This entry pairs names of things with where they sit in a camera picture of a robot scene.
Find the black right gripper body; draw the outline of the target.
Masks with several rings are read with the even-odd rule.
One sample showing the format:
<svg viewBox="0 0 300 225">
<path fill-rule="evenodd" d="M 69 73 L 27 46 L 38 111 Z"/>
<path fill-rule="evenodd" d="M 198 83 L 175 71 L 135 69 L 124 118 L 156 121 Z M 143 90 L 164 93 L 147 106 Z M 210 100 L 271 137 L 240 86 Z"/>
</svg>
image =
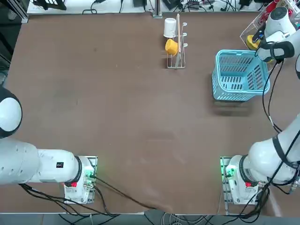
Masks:
<svg viewBox="0 0 300 225">
<path fill-rule="evenodd" d="M 252 37 L 252 42 L 256 43 L 258 40 L 263 40 L 264 39 L 264 31 L 265 31 L 266 25 L 263 24 L 253 35 Z"/>
</svg>

